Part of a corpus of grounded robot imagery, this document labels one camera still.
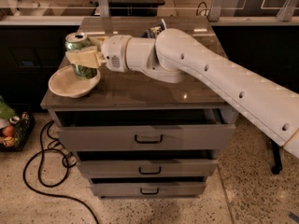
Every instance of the green soda can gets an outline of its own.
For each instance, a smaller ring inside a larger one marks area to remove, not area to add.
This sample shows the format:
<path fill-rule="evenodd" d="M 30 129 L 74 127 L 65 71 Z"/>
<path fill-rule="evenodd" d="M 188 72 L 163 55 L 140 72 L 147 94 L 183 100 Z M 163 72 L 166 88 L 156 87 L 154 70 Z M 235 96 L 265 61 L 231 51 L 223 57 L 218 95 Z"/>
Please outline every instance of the green soda can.
<path fill-rule="evenodd" d="M 65 38 L 65 47 L 67 50 L 85 49 L 91 45 L 91 40 L 83 32 L 69 34 Z M 96 76 L 97 69 L 83 66 L 79 63 L 72 63 L 76 77 L 80 79 L 90 79 Z"/>

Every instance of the cabinet top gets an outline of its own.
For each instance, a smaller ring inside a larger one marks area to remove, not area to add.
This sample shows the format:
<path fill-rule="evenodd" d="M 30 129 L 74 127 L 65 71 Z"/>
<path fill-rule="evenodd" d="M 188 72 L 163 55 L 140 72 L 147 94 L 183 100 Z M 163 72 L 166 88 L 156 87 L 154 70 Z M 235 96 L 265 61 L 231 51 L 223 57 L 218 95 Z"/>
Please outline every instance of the cabinet top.
<path fill-rule="evenodd" d="M 178 28 L 196 38 L 204 46 L 224 56 L 224 51 L 204 17 L 164 18 L 167 28 Z M 162 22 L 162 18 L 88 18 L 79 27 L 88 36 L 141 36 L 145 30 Z M 66 58 L 61 67 L 69 65 Z M 208 86 L 187 75 L 178 84 L 154 80 L 141 73 L 111 72 L 100 67 L 101 80 L 86 96 L 66 98 L 47 91 L 42 108 L 53 110 L 148 109 L 220 107 L 226 103 Z"/>

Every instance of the black cable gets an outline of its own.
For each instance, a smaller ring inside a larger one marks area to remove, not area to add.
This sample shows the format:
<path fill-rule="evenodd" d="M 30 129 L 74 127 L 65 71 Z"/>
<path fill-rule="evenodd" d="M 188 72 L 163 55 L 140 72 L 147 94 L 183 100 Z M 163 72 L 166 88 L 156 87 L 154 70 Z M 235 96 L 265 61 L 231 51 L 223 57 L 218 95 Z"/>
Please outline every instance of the black cable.
<path fill-rule="evenodd" d="M 39 167 L 38 167 L 38 172 L 37 172 L 37 176 L 38 176 L 38 180 L 39 182 L 41 183 L 41 185 L 43 185 L 44 187 L 47 187 L 47 188 L 54 188 L 54 187 L 57 187 L 59 185 L 61 185 L 63 182 L 65 182 L 65 180 L 67 179 L 68 175 L 69 175 L 69 172 L 70 172 L 70 169 L 72 167 L 74 167 L 76 165 L 76 163 L 73 163 L 73 164 L 70 164 L 68 158 L 69 157 L 72 157 L 72 154 L 71 152 L 67 153 L 67 154 L 64 154 L 60 149 L 56 148 L 57 146 L 62 146 L 64 147 L 57 138 L 55 137 L 52 137 L 50 135 L 50 127 L 53 125 L 53 121 L 50 121 L 48 122 L 43 128 L 42 128 L 42 131 L 39 135 L 39 142 L 40 142 L 40 145 L 41 145 L 41 151 L 37 152 L 25 165 L 24 167 L 24 170 L 23 170 L 23 173 L 22 173 L 22 179 L 25 183 L 25 185 L 27 186 L 28 189 L 38 193 L 38 194 L 41 194 L 41 195 L 45 195 L 45 196 L 50 196 L 50 197 L 56 197 L 56 198 L 65 198 L 65 199 L 69 199 L 69 200 L 73 200 L 75 202 L 78 202 L 78 203 L 81 203 L 82 205 L 84 205 L 89 211 L 90 213 L 93 215 L 93 218 L 95 220 L 95 223 L 99 223 L 96 215 L 94 214 L 93 210 L 91 209 L 91 207 L 89 205 L 87 205 L 85 202 L 83 202 L 82 200 L 80 199 L 77 199 L 77 198 L 74 198 L 74 197 L 71 197 L 71 196 L 67 196 L 67 195 L 60 195 L 60 194 L 53 194 L 53 193 L 47 193 L 47 192 L 43 192 L 43 191 L 40 191 L 40 190 L 37 190 L 35 188 L 33 188 L 32 186 L 29 185 L 28 181 L 27 181 L 27 178 L 26 178 L 26 172 L 27 172 L 27 168 L 28 166 L 30 165 L 30 163 L 36 158 L 38 157 L 39 155 L 41 155 L 41 160 L 40 160 L 40 163 L 39 163 Z M 48 148 L 45 149 L 44 148 L 44 145 L 43 145 L 43 141 L 42 141 L 42 138 L 43 138 L 43 133 L 45 132 L 45 130 L 47 129 L 47 136 L 52 139 L 52 141 L 48 144 Z M 55 184 L 46 184 L 41 176 L 42 176 L 42 169 L 43 169 L 43 164 L 44 164 L 44 160 L 45 160 L 45 154 L 47 152 L 58 152 L 60 155 L 63 156 L 63 166 L 65 167 L 66 171 L 65 171 L 65 174 L 64 174 L 64 177 L 62 180 L 60 180 L 59 182 L 55 183 Z"/>
<path fill-rule="evenodd" d="M 200 6 L 201 5 L 204 5 L 205 6 L 205 8 L 204 9 L 201 9 L 201 10 L 199 10 L 199 8 L 200 8 Z M 206 3 L 205 2 L 201 2 L 201 3 L 199 3 L 199 5 L 198 5 L 198 7 L 197 7 L 197 9 L 196 9 L 196 16 L 199 16 L 203 11 L 205 11 L 205 14 L 204 14 L 204 16 L 206 16 L 207 17 L 207 12 L 209 11 L 209 9 L 207 9 L 207 5 L 206 5 Z"/>

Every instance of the speckled floor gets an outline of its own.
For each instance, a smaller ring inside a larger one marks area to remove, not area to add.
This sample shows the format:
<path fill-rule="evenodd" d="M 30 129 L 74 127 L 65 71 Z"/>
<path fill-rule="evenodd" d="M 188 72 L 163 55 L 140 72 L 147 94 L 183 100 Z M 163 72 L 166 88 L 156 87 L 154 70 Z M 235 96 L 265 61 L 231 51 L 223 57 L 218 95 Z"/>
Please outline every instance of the speckled floor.
<path fill-rule="evenodd" d="M 36 126 L 23 151 L 0 153 L 0 222 L 94 223 L 81 204 L 36 194 L 23 183 L 25 163 L 40 150 L 39 133 L 50 120 L 46 113 L 35 117 Z M 299 160 L 282 151 L 283 171 L 272 175 L 273 158 L 266 137 L 243 117 L 238 118 L 236 127 L 233 139 L 220 154 L 219 168 L 198 198 L 99 200 L 77 167 L 61 186 L 47 189 L 37 182 L 38 159 L 29 166 L 27 177 L 39 190 L 82 200 L 103 224 L 296 223 L 289 214 L 299 216 Z M 47 155 L 45 181 L 55 182 L 64 175 L 60 163 L 56 154 Z"/>
<path fill-rule="evenodd" d="M 159 6 L 158 16 L 195 16 L 200 3 L 205 2 L 207 8 L 211 7 L 211 0 L 164 0 L 165 5 Z M 44 16 L 90 16 L 93 10 L 85 9 L 78 11 L 76 7 L 94 7 L 97 0 L 8 0 L 11 7 L 19 7 L 15 16 L 44 15 Z M 21 9 L 22 7 L 33 7 L 34 10 Z"/>

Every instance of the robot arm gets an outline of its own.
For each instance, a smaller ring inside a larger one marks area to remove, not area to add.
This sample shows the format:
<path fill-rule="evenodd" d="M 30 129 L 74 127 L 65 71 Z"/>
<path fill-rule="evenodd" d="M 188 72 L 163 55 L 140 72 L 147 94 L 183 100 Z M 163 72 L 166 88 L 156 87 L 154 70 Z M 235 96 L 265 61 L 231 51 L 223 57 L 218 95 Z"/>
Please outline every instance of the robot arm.
<path fill-rule="evenodd" d="M 171 83 L 185 74 L 204 82 L 279 146 L 299 158 L 299 94 L 207 49 L 177 29 L 156 39 L 112 36 L 102 46 L 112 71 L 139 71 Z"/>

